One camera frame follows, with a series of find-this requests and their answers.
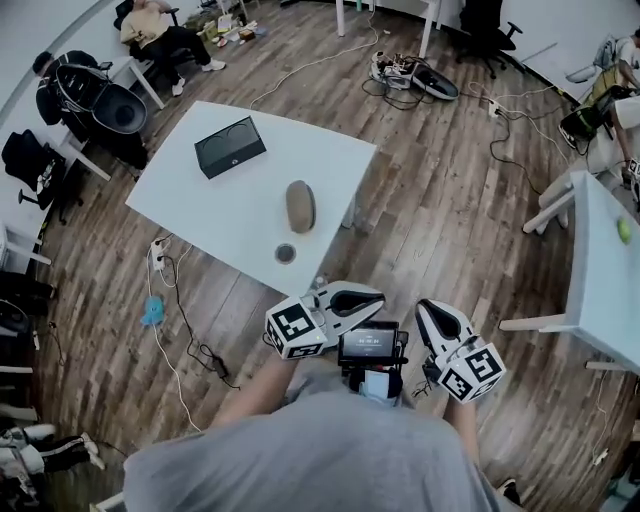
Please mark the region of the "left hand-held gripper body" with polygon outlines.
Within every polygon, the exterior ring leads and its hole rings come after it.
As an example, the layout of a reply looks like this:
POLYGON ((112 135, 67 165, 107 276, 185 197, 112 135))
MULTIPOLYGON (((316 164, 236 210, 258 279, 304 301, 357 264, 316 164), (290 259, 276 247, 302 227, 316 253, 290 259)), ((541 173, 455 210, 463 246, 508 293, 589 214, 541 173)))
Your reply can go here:
POLYGON ((283 360, 319 356, 335 348, 315 291, 289 297, 269 309, 265 331, 283 360))

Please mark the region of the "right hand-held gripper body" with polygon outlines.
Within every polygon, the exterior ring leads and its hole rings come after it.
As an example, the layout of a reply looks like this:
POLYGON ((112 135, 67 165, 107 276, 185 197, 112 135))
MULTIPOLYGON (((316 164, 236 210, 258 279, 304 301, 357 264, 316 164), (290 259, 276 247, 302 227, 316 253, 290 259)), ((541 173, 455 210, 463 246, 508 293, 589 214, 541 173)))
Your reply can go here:
POLYGON ((430 357, 423 373, 458 403, 467 404, 488 393, 506 368, 493 343, 469 339, 451 352, 430 357))

